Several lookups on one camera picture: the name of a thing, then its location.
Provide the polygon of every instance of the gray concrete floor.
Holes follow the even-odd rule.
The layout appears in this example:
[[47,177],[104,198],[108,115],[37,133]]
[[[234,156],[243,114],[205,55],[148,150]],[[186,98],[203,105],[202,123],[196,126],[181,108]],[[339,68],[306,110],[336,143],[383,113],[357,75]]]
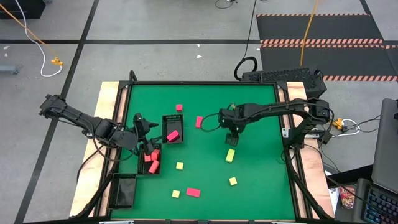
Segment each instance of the gray concrete floor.
[[[43,39],[78,40],[93,0],[53,0],[40,20],[28,26]],[[253,0],[219,10],[215,0],[100,0],[88,39],[245,39]],[[386,40],[398,40],[394,0],[367,0]],[[257,13],[310,13],[314,0],[257,1]],[[319,13],[363,13],[359,0],[321,0]],[[0,39],[26,39],[13,21],[0,20]],[[256,20],[252,39],[258,39]],[[12,223],[40,152],[49,120],[37,115],[47,93],[60,93],[76,45],[54,45],[66,66],[62,74],[40,76],[42,56],[35,45],[0,45],[1,64],[23,64],[18,75],[0,75],[0,217]],[[100,83],[125,80],[133,69],[140,80],[233,80],[244,45],[85,45],[67,101],[93,114]],[[260,58],[257,45],[248,55]],[[56,70],[50,63],[46,73]],[[249,65],[243,70],[251,69]],[[379,114],[381,100],[397,98],[396,82],[327,82],[323,98],[336,115],[362,121]],[[377,127],[377,123],[363,129]],[[340,170],[372,163],[377,133],[332,140],[324,147]],[[25,222],[67,218],[76,172],[87,140],[80,130],[58,124]]]

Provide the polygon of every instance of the white cable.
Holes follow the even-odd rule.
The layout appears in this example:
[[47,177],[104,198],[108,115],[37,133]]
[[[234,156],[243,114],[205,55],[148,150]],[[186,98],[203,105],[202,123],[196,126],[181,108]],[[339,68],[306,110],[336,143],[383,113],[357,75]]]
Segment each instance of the white cable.
[[340,137],[340,136],[355,135],[355,134],[358,134],[358,133],[361,132],[361,128],[359,127],[359,125],[358,125],[355,121],[353,121],[352,119],[343,119],[343,120],[341,121],[341,125],[342,125],[342,126],[344,126],[344,121],[349,121],[349,122],[352,122],[353,124],[355,124],[355,129],[356,129],[357,131],[354,132],[354,133],[337,134],[337,135],[332,136],[333,138],[334,138],[334,137]]
[[40,46],[39,43],[37,43],[36,41],[32,40],[32,39],[29,37],[29,34],[27,33],[27,29],[26,29],[27,25],[26,25],[26,18],[25,18],[24,11],[22,10],[21,6],[19,5],[18,0],[15,0],[15,2],[17,3],[18,8],[19,8],[19,10],[21,11],[22,16],[23,16],[23,18],[24,18],[25,34],[26,34],[27,38],[29,38],[30,41],[32,41],[33,43],[35,43],[35,44],[39,47],[40,51],[41,51],[42,54],[43,54],[43,65],[42,65],[42,68],[40,69],[40,74],[41,74],[43,77],[52,77],[52,76],[54,76],[54,75],[58,75],[58,74],[61,73],[61,71],[62,71],[62,65],[60,65],[60,70],[58,70],[58,71],[55,72],[54,74],[51,74],[51,75],[44,75],[44,74],[43,74],[43,68],[44,68],[44,64],[45,64],[45,54],[44,54],[44,51],[43,51],[43,49],[42,49],[42,47]]

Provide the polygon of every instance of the yellow cable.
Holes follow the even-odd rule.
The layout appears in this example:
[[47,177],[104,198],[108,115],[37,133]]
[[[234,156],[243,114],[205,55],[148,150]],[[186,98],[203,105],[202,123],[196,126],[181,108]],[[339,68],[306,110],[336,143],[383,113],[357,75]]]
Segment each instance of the yellow cable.
[[300,66],[303,66],[305,42],[307,41],[308,31],[310,30],[312,18],[313,18],[313,15],[315,14],[315,11],[317,10],[317,7],[318,7],[318,0],[316,0],[316,2],[315,2],[315,5],[314,5],[312,13],[311,13],[310,20],[308,22],[307,30],[305,31],[305,34],[304,34],[303,45],[301,47]]
[[27,31],[37,40],[39,41],[41,44],[43,44],[44,46],[48,47],[49,50],[54,54],[54,56],[56,58],[58,58],[58,55],[56,53],[56,51],[49,45],[47,45],[46,43],[42,42],[32,31],[30,31],[30,29],[28,29],[24,24],[22,24],[21,22],[19,22],[19,20],[17,18],[15,18],[14,15],[11,14],[11,12],[9,12],[2,4],[0,4],[0,7],[9,15],[11,16],[15,21],[18,22],[19,25],[21,25],[23,28],[27,29]]

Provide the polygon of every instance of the red block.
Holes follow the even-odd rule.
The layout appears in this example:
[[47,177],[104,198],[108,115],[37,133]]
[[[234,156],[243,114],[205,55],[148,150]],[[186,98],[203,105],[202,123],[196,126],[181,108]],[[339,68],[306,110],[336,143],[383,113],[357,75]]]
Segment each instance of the red block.
[[151,174],[155,174],[158,167],[159,167],[159,161],[154,161],[149,168],[149,172]]
[[203,121],[203,117],[202,116],[197,116],[197,128],[201,127],[201,122]]
[[187,189],[187,195],[193,196],[193,197],[199,197],[200,196],[200,190],[192,189],[192,188],[189,187]]
[[156,160],[159,158],[159,153],[160,153],[160,150],[155,149],[155,150],[152,152],[152,154],[150,155],[150,159],[151,159],[152,161],[156,161]]
[[177,110],[177,112],[182,112],[182,105],[176,105],[175,109]]
[[169,142],[174,142],[176,139],[178,139],[180,137],[180,134],[178,133],[178,131],[177,130],[174,130],[172,133],[170,133],[168,136],[167,136],[167,140],[169,141]]
[[150,155],[147,156],[147,154],[144,154],[144,161],[145,161],[145,162],[150,162],[150,161],[152,161],[152,159],[150,158]]

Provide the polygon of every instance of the keyboard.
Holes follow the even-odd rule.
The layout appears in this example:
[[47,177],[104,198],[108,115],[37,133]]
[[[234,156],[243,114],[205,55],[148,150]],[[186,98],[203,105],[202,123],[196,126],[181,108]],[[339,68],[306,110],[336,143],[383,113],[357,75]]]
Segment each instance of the keyboard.
[[398,197],[370,187],[364,204],[362,219],[368,223],[398,224]]

